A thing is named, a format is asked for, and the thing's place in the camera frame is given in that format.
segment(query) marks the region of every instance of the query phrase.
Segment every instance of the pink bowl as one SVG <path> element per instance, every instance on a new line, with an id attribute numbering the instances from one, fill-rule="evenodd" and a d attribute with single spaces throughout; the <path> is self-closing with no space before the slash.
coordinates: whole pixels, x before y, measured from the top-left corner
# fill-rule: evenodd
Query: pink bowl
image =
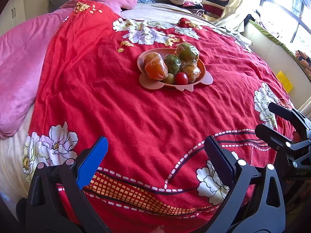
<path id="1" fill-rule="evenodd" d="M 142 74 L 139 77 L 139 82 L 144 88 L 155 90 L 155 89 L 160 89 L 163 86 L 166 86 L 170 88 L 176 88 L 180 91 L 184 91 L 185 89 L 187 89 L 188 91 L 193 92 L 193 86 L 198 83 L 202 83 L 205 85 L 210 85 L 213 83 L 213 77 L 208 71 L 206 71 L 205 65 L 202 63 L 200 59 L 197 62 L 197 67 L 201 70 L 201 74 L 199 78 L 197 78 L 197 80 L 192 84 L 171 85 L 171 84 L 166 84 L 166 83 L 163 83 L 157 80 L 150 79 L 148 75 L 145 73 L 145 68 L 144 68 L 145 67 L 144 65 L 145 56 L 151 52 L 157 52 L 161 55 L 162 59 L 164 59 L 166 55 L 174 54 L 175 51 L 176 49 L 173 49 L 173 48 L 156 48 L 156 49 L 145 51 L 138 57 L 137 66 L 139 70 L 142 72 Z"/>

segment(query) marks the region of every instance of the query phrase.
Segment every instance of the plastic-wrapped fruit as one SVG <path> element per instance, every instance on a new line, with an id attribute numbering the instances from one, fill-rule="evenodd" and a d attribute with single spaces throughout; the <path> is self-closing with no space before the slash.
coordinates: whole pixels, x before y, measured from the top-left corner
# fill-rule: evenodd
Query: plastic-wrapped fruit
<path id="1" fill-rule="evenodd" d="M 161 82 L 166 83 L 166 84 L 174 84 L 174 75 L 168 74 L 168 76 Z"/>
<path id="2" fill-rule="evenodd" d="M 200 52 L 189 43 L 181 43 L 177 45 L 176 54 L 184 63 L 191 64 L 197 63 Z"/>
<path id="3" fill-rule="evenodd" d="M 168 76 L 167 66 L 160 57 L 154 57 L 145 66 L 145 72 L 152 80 L 164 80 Z"/>
<path id="4" fill-rule="evenodd" d="M 184 64 L 181 67 L 181 70 L 187 74 L 189 82 L 193 83 L 200 76 L 201 70 L 197 67 L 196 64 Z"/>
<path id="5" fill-rule="evenodd" d="M 175 85 L 187 85 L 188 77 L 185 73 L 178 73 L 175 75 Z"/>
<path id="6" fill-rule="evenodd" d="M 161 58 L 161 55 L 157 52 L 148 53 L 144 58 L 144 65 L 146 66 L 151 60 L 153 60 L 156 57 Z"/>
<path id="7" fill-rule="evenodd" d="M 176 75 L 181 68 L 181 61 L 180 59 L 173 54 L 168 54 L 164 58 L 164 62 L 167 65 L 167 70 L 169 73 Z"/>

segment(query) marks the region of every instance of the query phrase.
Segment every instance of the floral blanket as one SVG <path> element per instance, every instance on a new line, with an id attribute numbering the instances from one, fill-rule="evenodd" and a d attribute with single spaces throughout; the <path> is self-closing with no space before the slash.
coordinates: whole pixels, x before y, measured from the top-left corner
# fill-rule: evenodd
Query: floral blanket
<path id="1" fill-rule="evenodd" d="M 214 78 L 194 91 L 144 89 L 138 56 L 189 42 Z M 213 135 L 236 158 L 273 163 L 255 135 L 265 123 L 291 137 L 293 127 L 268 110 L 290 99 L 270 68 L 217 28 L 124 20 L 107 6 L 80 0 L 49 45 L 25 144 L 30 182 L 39 162 L 62 164 L 99 136 L 108 153 L 83 188 L 115 233 L 191 232 L 205 225 L 228 193 L 203 150 Z M 64 207 L 75 222 L 65 190 Z"/>

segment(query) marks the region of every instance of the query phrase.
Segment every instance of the yellow sticky note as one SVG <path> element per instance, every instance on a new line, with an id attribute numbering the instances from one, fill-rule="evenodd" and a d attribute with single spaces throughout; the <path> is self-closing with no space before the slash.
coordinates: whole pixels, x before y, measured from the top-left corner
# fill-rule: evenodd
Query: yellow sticky note
<path id="1" fill-rule="evenodd" d="M 276 75 L 276 77 L 279 79 L 279 81 L 282 83 L 286 93 L 289 93 L 293 89 L 292 83 L 288 80 L 288 78 L 284 75 L 282 71 L 279 71 L 279 73 Z"/>

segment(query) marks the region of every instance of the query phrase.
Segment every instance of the blue gripper pad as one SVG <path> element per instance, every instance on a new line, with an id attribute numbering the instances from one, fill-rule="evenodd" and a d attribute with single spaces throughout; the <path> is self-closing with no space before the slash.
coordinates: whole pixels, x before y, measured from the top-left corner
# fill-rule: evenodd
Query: blue gripper pad
<path id="1" fill-rule="evenodd" d="M 83 163 L 78 168 L 77 184 L 80 189 L 88 185 L 94 176 L 99 164 L 102 162 L 108 151 L 108 140 L 101 137 L 96 144 L 91 148 L 91 152 L 84 159 Z"/>
<path id="2" fill-rule="evenodd" d="M 205 139 L 204 150 L 223 185 L 229 188 L 233 187 L 233 179 L 236 170 L 234 164 L 236 158 L 230 151 L 222 149 L 212 136 L 208 136 Z"/>

